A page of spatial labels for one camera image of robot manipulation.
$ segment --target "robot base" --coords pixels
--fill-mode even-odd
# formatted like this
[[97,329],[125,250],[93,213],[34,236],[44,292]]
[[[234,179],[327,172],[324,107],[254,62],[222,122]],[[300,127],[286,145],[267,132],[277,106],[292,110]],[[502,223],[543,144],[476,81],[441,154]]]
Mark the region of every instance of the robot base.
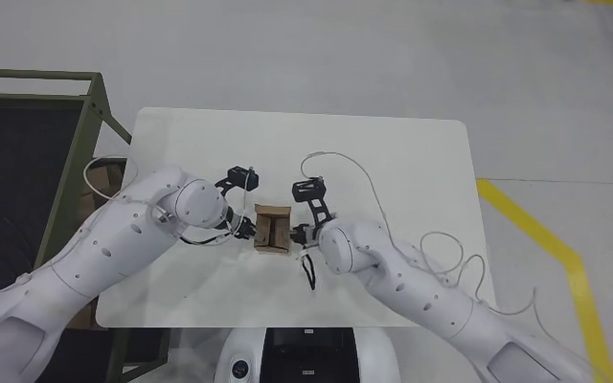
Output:
[[235,328],[214,383],[400,383],[396,352],[378,327]]

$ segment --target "black cable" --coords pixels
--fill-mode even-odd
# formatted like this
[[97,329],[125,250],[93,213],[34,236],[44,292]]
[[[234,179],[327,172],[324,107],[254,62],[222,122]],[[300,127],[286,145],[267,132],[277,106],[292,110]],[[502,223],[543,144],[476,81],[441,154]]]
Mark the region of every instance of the black cable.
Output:
[[[308,260],[308,264],[310,267],[310,272],[307,270],[307,266],[305,265],[305,259]],[[310,289],[315,291],[315,283],[317,279],[315,278],[315,266],[313,265],[313,259],[310,258],[309,254],[304,254],[301,258],[301,262],[303,265],[303,270],[305,270],[306,278],[308,279],[308,285]]]
[[199,245],[206,245],[207,243],[211,243],[211,242],[213,242],[214,240],[222,239],[222,238],[224,238],[224,237],[229,236],[230,234],[231,234],[231,233],[230,233],[230,232],[228,232],[228,233],[224,233],[224,234],[222,234],[222,235],[215,236],[215,237],[211,237],[211,238],[209,238],[209,239],[205,239],[205,240],[201,240],[201,241],[196,241],[196,240],[187,239],[187,238],[185,238],[185,237],[183,237],[183,236],[179,237],[179,239],[181,239],[183,242],[185,242],[185,243],[187,243],[187,244],[189,244],[189,245],[199,246]]

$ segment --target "white cable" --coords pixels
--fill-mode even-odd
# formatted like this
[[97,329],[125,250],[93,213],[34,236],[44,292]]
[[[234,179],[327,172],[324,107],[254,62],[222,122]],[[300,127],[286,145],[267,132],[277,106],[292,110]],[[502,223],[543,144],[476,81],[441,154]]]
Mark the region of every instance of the white cable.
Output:
[[120,202],[120,203],[125,203],[125,204],[131,203],[131,202],[142,203],[142,204],[145,204],[145,205],[151,207],[154,210],[157,210],[162,215],[166,214],[166,212],[162,208],[160,208],[159,206],[157,206],[156,204],[154,204],[152,202],[149,202],[149,201],[146,201],[146,200],[142,200],[142,199],[132,199],[132,198],[129,198],[127,196],[124,196],[124,198],[117,198],[116,197],[117,195],[120,195],[130,185],[132,185],[134,183],[134,181],[136,181],[136,178],[138,177],[138,166],[136,165],[136,163],[134,161],[132,161],[129,158],[126,158],[126,160],[130,160],[134,164],[134,173],[135,174],[134,174],[134,178],[132,178],[123,188],[121,188],[119,191],[117,191],[112,196],[106,195],[103,192],[101,192],[101,191],[97,190],[96,188],[94,188],[94,186],[91,184],[91,182],[87,178],[87,171],[89,170],[89,168],[94,163],[96,163],[97,161],[100,161],[102,158],[121,158],[121,159],[124,159],[125,157],[118,156],[117,154],[108,154],[108,155],[96,157],[96,158],[92,159],[90,162],[88,162],[87,165],[85,165],[85,168],[83,168],[83,180],[85,181],[85,184],[89,187],[89,189],[92,190],[92,192],[94,192],[95,194],[97,194],[100,197],[102,197],[104,199],[107,199],[109,201],[115,201],[115,202]]
[[[456,243],[458,244],[458,247],[460,248],[460,259],[458,260],[458,263],[456,263],[456,265],[451,267],[450,269],[446,269],[446,270],[443,270],[443,271],[434,271],[434,270],[432,270],[432,267],[430,266],[430,263],[428,263],[428,259],[426,258],[425,252],[423,251],[423,240],[426,239],[428,236],[432,236],[434,234],[439,235],[439,236],[449,237],[449,238],[455,240]],[[432,274],[449,274],[452,271],[454,271],[455,269],[457,269],[458,267],[460,267],[462,265],[462,261],[464,260],[464,245],[455,236],[451,235],[450,233],[446,233],[446,232],[428,232],[428,233],[424,234],[423,236],[421,236],[421,238],[420,238],[420,251],[421,251],[421,255],[423,256],[423,261],[425,262],[426,266],[428,267],[428,271],[430,271]]]

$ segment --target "black panel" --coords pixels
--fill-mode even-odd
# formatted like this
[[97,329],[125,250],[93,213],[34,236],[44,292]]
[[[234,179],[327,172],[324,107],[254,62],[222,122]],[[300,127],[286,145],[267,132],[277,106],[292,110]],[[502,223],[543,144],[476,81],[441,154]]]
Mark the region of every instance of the black panel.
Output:
[[358,383],[352,328],[269,328],[261,383]]
[[66,329],[37,383],[102,383],[113,348],[113,330]]
[[0,288],[34,265],[82,101],[50,105],[0,103]]

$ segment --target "small cardboard box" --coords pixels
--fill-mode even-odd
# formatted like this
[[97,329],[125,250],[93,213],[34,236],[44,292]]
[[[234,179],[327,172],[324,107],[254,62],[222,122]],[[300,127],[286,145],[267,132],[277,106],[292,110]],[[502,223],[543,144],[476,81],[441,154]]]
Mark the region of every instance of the small cardboard box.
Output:
[[289,253],[289,206],[256,204],[256,236],[253,247],[260,252]]

